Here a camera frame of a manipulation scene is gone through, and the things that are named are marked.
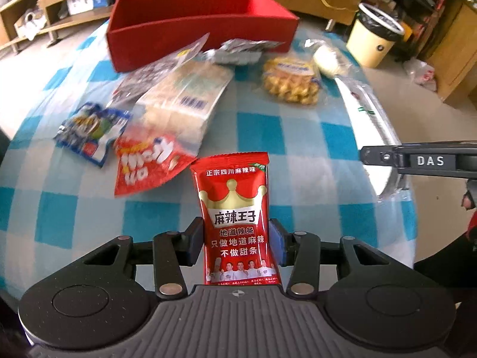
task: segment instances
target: checkered tablecloth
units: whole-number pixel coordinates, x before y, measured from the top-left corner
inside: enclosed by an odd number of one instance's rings
[[[0,287],[16,297],[118,235],[147,241],[184,230],[200,215],[189,170],[158,189],[115,199],[114,154],[99,169],[55,146],[61,122],[86,101],[106,104],[122,78],[109,60],[105,32],[106,24],[59,66],[0,167]],[[295,51],[308,37],[313,31],[298,30]],[[297,107],[271,101],[260,75],[260,66],[235,69],[199,155],[267,151],[271,217],[325,241],[355,236],[411,265],[412,195],[377,200],[335,83],[324,80],[328,95],[316,108]],[[185,277],[201,282],[202,273],[192,268]]]

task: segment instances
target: red box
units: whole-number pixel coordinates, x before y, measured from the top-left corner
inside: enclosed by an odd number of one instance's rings
[[[233,38],[276,40],[287,52],[298,18],[273,0],[116,0],[106,33],[113,66],[135,70],[210,32],[203,50]]]

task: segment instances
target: yellow trash can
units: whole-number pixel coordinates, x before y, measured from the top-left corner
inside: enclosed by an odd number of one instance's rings
[[[394,43],[402,39],[404,28],[372,5],[359,4],[358,7],[346,47],[361,66],[375,68]]]

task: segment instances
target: floor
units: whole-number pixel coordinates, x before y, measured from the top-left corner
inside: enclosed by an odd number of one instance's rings
[[[100,24],[64,30],[60,33],[64,39],[50,49],[45,48],[49,39],[44,36],[29,45],[22,43],[24,50],[18,55],[0,53],[0,127],[8,136],[15,134],[57,62]],[[366,69],[366,76],[402,142],[477,140],[477,110],[468,99],[454,108],[443,104],[436,94],[410,82],[392,57],[378,69]],[[421,259],[462,234],[472,212],[460,207],[462,179],[412,177],[412,184],[418,212],[416,257]]]

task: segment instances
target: golden crown graphic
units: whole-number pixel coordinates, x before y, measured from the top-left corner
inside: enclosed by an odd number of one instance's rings
[[[259,186],[256,196],[253,198],[246,198],[240,196],[235,189],[237,188],[237,180],[227,180],[228,194],[225,198],[217,201],[210,200],[207,191],[199,191],[199,199],[203,201],[208,209],[217,210],[233,210],[244,207],[251,207],[262,204],[262,198],[267,193],[265,186]]]

